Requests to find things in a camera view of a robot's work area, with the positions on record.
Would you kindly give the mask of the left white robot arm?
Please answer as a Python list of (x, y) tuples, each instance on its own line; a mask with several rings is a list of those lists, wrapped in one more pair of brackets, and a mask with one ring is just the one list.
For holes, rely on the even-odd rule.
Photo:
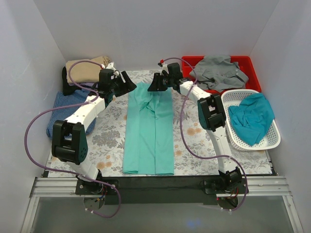
[(93, 87), (85, 101), (71, 116), (57, 120), (52, 130), (52, 156), (68, 164), (82, 186), (92, 194), (103, 190), (101, 172), (87, 158), (86, 129), (114, 97), (123, 96), (137, 86), (126, 71), (105, 68), (99, 72), (99, 82)]

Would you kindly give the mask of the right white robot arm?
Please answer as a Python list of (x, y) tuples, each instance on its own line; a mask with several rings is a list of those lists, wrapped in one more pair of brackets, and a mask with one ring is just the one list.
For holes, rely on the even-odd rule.
[(195, 82), (184, 78), (178, 63), (166, 64), (162, 60), (158, 65), (161, 67), (161, 71), (154, 74), (148, 91), (163, 92), (168, 88), (172, 88), (185, 97), (182, 107), (185, 106), (187, 100), (196, 103), (199, 123), (208, 133), (216, 155), (202, 157), (190, 150), (184, 138), (182, 130), (183, 110), (180, 110), (179, 123), (182, 141), (188, 152), (194, 157), (202, 160), (217, 159), (220, 178), (218, 183), (215, 184), (215, 188), (226, 193), (233, 192), (242, 182), (241, 166), (232, 157), (226, 138), (226, 114), (220, 95), (208, 93), (198, 87)]

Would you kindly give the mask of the mint green t shirt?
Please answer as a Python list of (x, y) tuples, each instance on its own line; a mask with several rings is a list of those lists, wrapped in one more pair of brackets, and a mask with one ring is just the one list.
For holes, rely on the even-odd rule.
[(129, 93), (122, 171), (173, 175), (173, 100), (170, 90), (149, 92), (138, 83)]

